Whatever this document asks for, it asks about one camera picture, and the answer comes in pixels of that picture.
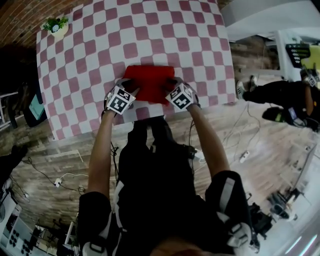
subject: black pants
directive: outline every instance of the black pants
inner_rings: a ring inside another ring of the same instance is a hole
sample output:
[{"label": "black pants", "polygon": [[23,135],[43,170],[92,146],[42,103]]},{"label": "black pants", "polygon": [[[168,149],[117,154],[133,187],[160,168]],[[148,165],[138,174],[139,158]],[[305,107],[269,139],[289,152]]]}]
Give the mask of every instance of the black pants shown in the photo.
[{"label": "black pants", "polygon": [[243,99],[259,104],[272,103],[284,109],[291,107],[304,108],[305,86],[301,81],[276,81],[257,86],[252,92],[245,92]]},{"label": "black pants", "polygon": [[[146,146],[148,124],[154,137],[153,152]],[[170,198],[172,203],[188,200],[196,195],[188,149],[175,142],[163,118],[151,118],[149,123],[137,121],[120,153],[119,181],[131,187],[134,194],[152,192],[153,201],[154,197],[161,201]]]},{"label": "black pants", "polygon": [[0,165],[1,165],[1,176],[0,176],[0,188],[3,187],[6,180],[11,175],[11,172],[17,165],[21,162],[22,158],[25,157],[28,149],[27,146],[18,148],[13,146],[11,149],[11,154],[0,156]]}]

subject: brick wall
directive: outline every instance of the brick wall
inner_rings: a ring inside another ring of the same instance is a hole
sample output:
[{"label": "brick wall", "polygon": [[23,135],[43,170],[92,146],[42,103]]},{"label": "brick wall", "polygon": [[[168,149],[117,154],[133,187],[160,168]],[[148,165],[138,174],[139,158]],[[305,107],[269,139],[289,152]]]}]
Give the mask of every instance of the brick wall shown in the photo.
[{"label": "brick wall", "polygon": [[68,14],[92,0],[7,0],[0,9],[0,48],[16,44],[36,48],[36,35],[47,17]]}]

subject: power strip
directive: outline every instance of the power strip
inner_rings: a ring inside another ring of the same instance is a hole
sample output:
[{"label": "power strip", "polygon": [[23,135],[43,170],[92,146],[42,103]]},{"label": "power strip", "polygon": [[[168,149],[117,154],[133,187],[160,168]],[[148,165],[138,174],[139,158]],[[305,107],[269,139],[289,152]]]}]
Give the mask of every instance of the power strip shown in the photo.
[{"label": "power strip", "polygon": [[62,180],[61,178],[56,178],[55,182],[54,182],[54,185],[59,188],[60,184],[62,183]]},{"label": "power strip", "polygon": [[248,150],[246,150],[243,155],[240,157],[240,163],[242,164],[244,161],[246,161],[246,159],[248,158],[248,156],[250,155],[250,152]]},{"label": "power strip", "polygon": [[204,153],[202,152],[202,150],[201,149],[197,149],[197,148],[195,148],[195,154],[194,154],[194,156],[196,157],[196,158],[198,158],[198,159],[200,159],[200,160],[204,160],[205,159],[205,155],[204,155]]}]

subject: wooden floor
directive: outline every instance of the wooden floor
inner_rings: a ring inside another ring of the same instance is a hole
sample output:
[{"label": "wooden floor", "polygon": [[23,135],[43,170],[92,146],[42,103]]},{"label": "wooden floor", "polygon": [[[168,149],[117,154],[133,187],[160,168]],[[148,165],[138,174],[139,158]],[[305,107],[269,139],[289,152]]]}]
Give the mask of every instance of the wooden floor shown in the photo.
[{"label": "wooden floor", "polygon": [[[274,56],[264,49],[264,42],[259,37],[249,38],[240,44],[231,44],[231,49],[238,78],[241,77],[240,68],[277,68]],[[258,83],[267,83],[269,79],[260,77]],[[269,208],[266,197],[271,192],[297,180],[297,169],[304,165],[307,157],[305,146],[312,147],[316,141],[315,135],[308,129],[261,119],[263,111],[268,107],[269,104],[258,105],[238,101],[235,104],[219,105],[205,110],[208,120],[223,141],[231,169],[241,174],[245,191],[252,193],[253,201],[265,211]],[[177,142],[187,144],[191,123],[189,114],[168,116],[167,120]],[[119,152],[126,145],[127,133],[131,128],[131,124],[114,127],[112,141],[119,147]],[[8,128],[0,134],[0,155],[9,153],[14,144],[26,144],[29,148],[27,156],[31,157],[34,166],[51,181],[54,182],[66,173],[86,174],[95,133],[90,132],[60,141],[53,139],[47,121],[29,128],[22,120],[17,129]],[[191,141],[194,147],[200,148],[195,130],[191,133]],[[151,142],[152,136],[149,133],[148,143]],[[250,156],[246,162],[240,163],[239,158],[246,150],[250,151]],[[207,165],[195,160],[194,170],[196,190],[203,196],[211,181]],[[41,225],[50,226],[53,219],[61,218],[63,223],[68,224],[75,218],[79,206],[78,191],[54,187],[43,174],[23,162],[13,170],[12,176],[22,190],[29,194],[29,203],[18,195],[16,198],[23,209],[21,218],[31,228],[38,220]],[[77,190],[79,186],[86,188],[87,181],[86,176],[67,175],[63,178],[62,184]],[[115,185],[116,182],[112,180],[111,196]],[[14,185],[13,190],[22,194],[17,185]]]}]

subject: white flower pot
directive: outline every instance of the white flower pot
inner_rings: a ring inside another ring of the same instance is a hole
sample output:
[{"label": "white flower pot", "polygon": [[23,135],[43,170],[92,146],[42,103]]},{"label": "white flower pot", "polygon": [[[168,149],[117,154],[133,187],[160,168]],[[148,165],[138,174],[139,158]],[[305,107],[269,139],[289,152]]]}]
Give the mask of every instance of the white flower pot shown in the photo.
[{"label": "white flower pot", "polygon": [[59,28],[56,32],[50,32],[51,35],[53,35],[57,39],[62,39],[64,38],[64,35],[68,32],[69,30],[69,24],[66,23],[62,28]]}]

